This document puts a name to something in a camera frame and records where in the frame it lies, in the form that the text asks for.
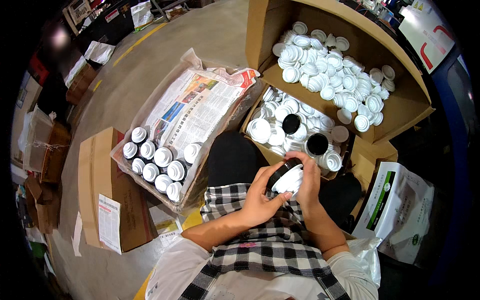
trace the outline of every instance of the white long-sleeve shirt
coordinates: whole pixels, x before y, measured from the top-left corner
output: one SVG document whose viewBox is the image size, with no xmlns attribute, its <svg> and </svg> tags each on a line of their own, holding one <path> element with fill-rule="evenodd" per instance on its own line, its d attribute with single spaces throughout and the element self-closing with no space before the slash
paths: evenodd
<svg viewBox="0 0 480 300">
<path fill-rule="evenodd" d="M 145 293 L 146 300 L 178 299 L 205 266 L 210 254 L 177 236 L 158 260 Z M 351 299 L 378 299 L 373 282 L 349 252 L 332 256 L 327 263 Z M 328 299 L 320 284 L 310 277 L 249 270 L 227 272 L 211 285 L 206 299 Z"/>
</svg>

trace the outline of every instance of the black and white checkered cloth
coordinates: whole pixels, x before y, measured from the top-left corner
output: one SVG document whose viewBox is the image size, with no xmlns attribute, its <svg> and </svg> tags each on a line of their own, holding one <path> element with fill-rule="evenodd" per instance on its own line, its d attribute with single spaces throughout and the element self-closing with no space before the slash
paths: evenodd
<svg viewBox="0 0 480 300">
<path fill-rule="evenodd" d="M 207 188 L 205 205 L 200 209 L 204 222 L 240 210 L 249 187 L 247 183 L 236 183 Z M 277 194 L 267 191 L 265 195 L 272 199 Z M 350 299 L 320 250 L 308 246 L 309 243 L 300 205 L 295 200 L 288 200 L 267 222 L 215 247 L 210 261 L 180 299 L 205 299 L 209 286 L 218 276 L 241 270 L 314 277 L 331 300 Z"/>
</svg>

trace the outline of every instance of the newspaper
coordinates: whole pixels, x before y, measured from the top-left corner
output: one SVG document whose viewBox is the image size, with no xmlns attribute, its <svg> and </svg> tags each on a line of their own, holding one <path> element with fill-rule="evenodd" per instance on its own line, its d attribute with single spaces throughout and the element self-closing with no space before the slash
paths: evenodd
<svg viewBox="0 0 480 300">
<path fill-rule="evenodd" d="M 255 83 L 260 74 L 244 69 L 229 75 L 225 69 L 186 70 L 170 85 L 145 120 L 149 139 L 158 147 L 175 150 L 203 143 L 230 106 Z"/>
<path fill-rule="evenodd" d="M 121 204 L 99 194 L 98 234 L 100 241 L 121 255 L 120 246 L 120 206 Z"/>
<path fill-rule="evenodd" d="M 413 264 L 428 233 L 435 187 L 394 162 L 382 162 L 352 235 L 379 237 L 378 251 Z"/>
</svg>

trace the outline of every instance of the forearm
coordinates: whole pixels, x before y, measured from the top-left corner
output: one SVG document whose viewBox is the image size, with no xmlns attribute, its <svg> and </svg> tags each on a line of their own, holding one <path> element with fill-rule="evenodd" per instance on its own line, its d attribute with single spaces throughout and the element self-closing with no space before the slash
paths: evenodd
<svg viewBox="0 0 480 300">
<path fill-rule="evenodd" d="M 349 251 L 342 230 L 328 216 L 319 202 L 305 205 L 305 207 L 300 205 L 300 207 L 310 238 L 315 246 L 322 251 L 325 260 L 339 252 Z"/>
<path fill-rule="evenodd" d="M 182 236 L 211 252 L 213 247 L 221 245 L 250 229 L 242 219 L 243 217 L 240 216 L 239 211 L 233 212 L 218 219 L 188 228 L 182 232 Z"/>
</svg>

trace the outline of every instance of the black lid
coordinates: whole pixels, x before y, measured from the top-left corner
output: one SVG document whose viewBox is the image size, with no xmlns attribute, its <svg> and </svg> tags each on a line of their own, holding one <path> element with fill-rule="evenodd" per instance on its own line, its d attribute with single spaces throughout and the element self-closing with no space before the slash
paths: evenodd
<svg viewBox="0 0 480 300">
<path fill-rule="evenodd" d="M 300 117 L 296 114 L 289 114 L 283 119 L 282 129 L 286 134 L 294 134 L 300 127 Z"/>
<path fill-rule="evenodd" d="M 321 133 L 312 134 L 307 140 L 307 149 L 313 155 L 322 155 L 328 149 L 328 139 Z"/>
<path fill-rule="evenodd" d="M 275 173 L 273 173 L 272 176 L 268 179 L 267 182 L 267 188 L 270 190 L 273 188 L 273 185 L 283 176 L 285 173 L 287 173 L 290 169 L 292 169 L 294 166 L 301 165 L 301 160 L 298 158 L 294 157 L 289 160 L 287 160 L 281 167 L 278 168 Z"/>
</svg>

